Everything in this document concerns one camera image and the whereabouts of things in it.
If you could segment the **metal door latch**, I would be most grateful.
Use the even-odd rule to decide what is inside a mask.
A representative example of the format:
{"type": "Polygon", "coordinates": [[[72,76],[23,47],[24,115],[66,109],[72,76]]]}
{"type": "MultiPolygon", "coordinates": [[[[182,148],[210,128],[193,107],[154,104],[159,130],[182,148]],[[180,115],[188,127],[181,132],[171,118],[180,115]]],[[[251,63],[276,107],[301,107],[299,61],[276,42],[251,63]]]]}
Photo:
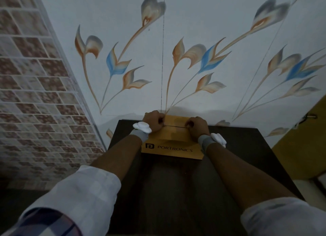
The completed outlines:
{"type": "Polygon", "coordinates": [[[312,114],[312,113],[307,113],[305,114],[294,126],[292,129],[297,129],[298,126],[302,123],[304,123],[305,121],[307,121],[308,119],[318,119],[318,115],[316,114],[312,114]]]}

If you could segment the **person's right hand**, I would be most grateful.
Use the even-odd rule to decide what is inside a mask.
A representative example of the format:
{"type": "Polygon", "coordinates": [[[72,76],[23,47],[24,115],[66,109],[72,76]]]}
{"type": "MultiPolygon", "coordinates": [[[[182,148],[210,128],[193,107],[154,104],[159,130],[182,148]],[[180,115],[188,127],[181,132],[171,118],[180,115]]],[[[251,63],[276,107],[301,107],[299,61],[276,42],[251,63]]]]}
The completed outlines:
{"type": "Polygon", "coordinates": [[[207,125],[206,120],[202,119],[201,117],[191,117],[196,118],[195,122],[195,133],[190,133],[191,138],[194,142],[198,142],[198,138],[201,135],[210,135],[209,127],[207,125]]]}

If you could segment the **person's left hand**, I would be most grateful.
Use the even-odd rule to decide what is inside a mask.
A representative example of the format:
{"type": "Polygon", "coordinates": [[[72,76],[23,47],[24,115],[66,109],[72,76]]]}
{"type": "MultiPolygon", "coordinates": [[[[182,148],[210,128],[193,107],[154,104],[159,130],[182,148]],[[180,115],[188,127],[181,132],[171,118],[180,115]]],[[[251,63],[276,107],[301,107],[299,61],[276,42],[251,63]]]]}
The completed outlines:
{"type": "Polygon", "coordinates": [[[152,133],[155,133],[157,132],[157,125],[158,125],[158,114],[159,111],[158,110],[155,110],[155,111],[152,111],[152,112],[149,112],[149,113],[145,113],[142,121],[145,122],[145,123],[148,123],[150,128],[152,129],[152,133]]]}

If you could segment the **orange cardboard box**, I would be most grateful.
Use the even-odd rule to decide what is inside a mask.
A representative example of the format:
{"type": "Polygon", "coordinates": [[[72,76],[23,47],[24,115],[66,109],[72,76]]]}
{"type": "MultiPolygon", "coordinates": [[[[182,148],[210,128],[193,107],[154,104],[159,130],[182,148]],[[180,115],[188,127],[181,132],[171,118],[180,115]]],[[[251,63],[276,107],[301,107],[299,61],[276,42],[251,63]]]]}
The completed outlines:
{"type": "Polygon", "coordinates": [[[141,147],[141,152],[202,160],[204,155],[201,147],[193,141],[185,127],[187,120],[187,117],[166,115],[164,127],[149,134],[148,140],[141,147]]]}

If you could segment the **person's left forearm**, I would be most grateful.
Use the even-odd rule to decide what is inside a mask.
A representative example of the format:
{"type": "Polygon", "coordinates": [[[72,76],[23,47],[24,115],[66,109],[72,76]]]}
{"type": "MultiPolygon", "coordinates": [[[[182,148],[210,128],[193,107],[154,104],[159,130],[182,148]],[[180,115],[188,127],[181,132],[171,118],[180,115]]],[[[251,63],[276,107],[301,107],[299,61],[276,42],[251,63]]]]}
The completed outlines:
{"type": "Polygon", "coordinates": [[[123,181],[142,144],[138,136],[128,135],[93,161],[90,166],[113,173],[123,181]]]}

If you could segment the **person's right forearm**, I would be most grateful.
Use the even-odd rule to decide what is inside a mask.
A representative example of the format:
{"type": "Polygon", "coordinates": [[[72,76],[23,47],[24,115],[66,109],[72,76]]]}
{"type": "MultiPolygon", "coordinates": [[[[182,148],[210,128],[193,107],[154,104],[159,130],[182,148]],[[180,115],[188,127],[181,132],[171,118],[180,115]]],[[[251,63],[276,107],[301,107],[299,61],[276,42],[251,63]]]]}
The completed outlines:
{"type": "Polygon", "coordinates": [[[209,144],[205,152],[243,211],[272,199],[298,198],[273,177],[245,162],[219,143],[209,144]]]}

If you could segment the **yellow door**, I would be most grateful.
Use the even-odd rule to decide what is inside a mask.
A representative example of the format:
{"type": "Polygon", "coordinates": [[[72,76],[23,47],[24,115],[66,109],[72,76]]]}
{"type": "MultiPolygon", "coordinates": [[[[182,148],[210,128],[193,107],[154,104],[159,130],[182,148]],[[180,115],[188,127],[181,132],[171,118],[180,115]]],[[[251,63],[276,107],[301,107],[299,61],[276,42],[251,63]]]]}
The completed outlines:
{"type": "Polygon", "coordinates": [[[309,114],[318,118],[307,119],[272,147],[293,180],[308,180],[326,171],[326,95],[309,114]]]}

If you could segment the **white shirt sleeve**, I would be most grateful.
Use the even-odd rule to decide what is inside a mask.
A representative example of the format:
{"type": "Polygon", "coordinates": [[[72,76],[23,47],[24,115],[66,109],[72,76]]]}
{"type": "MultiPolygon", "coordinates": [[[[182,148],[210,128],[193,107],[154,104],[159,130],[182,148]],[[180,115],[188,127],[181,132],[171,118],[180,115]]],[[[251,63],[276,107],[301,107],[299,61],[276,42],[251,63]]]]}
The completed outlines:
{"type": "Polygon", "coordinates": [[[33,202],[1,236],[106,236],[119,178],[82,165],[33,202]]]}
{"type": "Polygon", "coordinates": [[[249,236],[326,236],[326,212],[298,198],[276,198],[240,217],[249,236]]]}

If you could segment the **white tracker on grey wristband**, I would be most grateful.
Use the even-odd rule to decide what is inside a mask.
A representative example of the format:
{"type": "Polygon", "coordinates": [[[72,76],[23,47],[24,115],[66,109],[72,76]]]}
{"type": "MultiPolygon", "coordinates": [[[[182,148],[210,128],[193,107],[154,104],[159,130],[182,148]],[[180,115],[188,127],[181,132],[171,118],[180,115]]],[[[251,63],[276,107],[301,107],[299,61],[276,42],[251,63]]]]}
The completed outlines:
{"type": "Polygon", "coordinates": [[[198,144],[200,145],[202,149],[202,153],[206,155],[206,149],[208,146],[212,143],[218,143],[222,145],[224,148],[226,148],[226,140],[220,135],[216,133],[211,133],[210,135],[201,135],[198,138],[198,144]]]}
{"type": "Polygon", "coordinates": [[[150,133],[152,133],[152,129],[149,124],[140,121],[133,124],[133,130],[129,135],[137,136],[141,139],[142,143],[145,143],[148,140],[150,133]]]}

